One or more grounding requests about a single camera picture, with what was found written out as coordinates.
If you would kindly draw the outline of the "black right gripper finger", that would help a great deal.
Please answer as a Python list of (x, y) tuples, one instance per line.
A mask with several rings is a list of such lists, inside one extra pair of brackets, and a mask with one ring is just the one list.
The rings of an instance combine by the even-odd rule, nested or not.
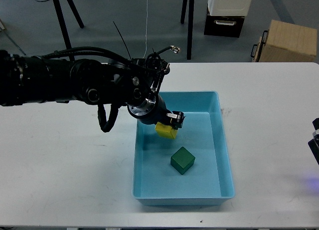
[(315, 131), (313, 132), (313, 138), (308, 142), (308, 146), (312, 151), (312, 154), (319, 164), (319, 119), (316, 118), (313, 121)]

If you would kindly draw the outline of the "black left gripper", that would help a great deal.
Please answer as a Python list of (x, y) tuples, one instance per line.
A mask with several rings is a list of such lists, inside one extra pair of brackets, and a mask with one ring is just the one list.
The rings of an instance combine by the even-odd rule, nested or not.
[(182, 128), (185, 119), (185, 115), (181, 111), (170, 112), (159, 94), (146, 98), (139, 106), (128, 105), (127, 109), (132, 117), (146, 125), (160, 122), (178, 130)]

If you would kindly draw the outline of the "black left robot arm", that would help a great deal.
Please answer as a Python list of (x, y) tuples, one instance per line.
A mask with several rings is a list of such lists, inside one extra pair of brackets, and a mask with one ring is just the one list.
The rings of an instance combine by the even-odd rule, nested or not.
[(127, 107), (146, 125), (162, 123), (180, 129), (184, 114), (169, 111), (159, 94), (169, 64), (153, 52), (126, 59), (97, 47), (75, 47), (43, 56), (0, 52), (0, 104), (82, 101), (98, 107), (103, 132), (109, 132), (119, 108)]

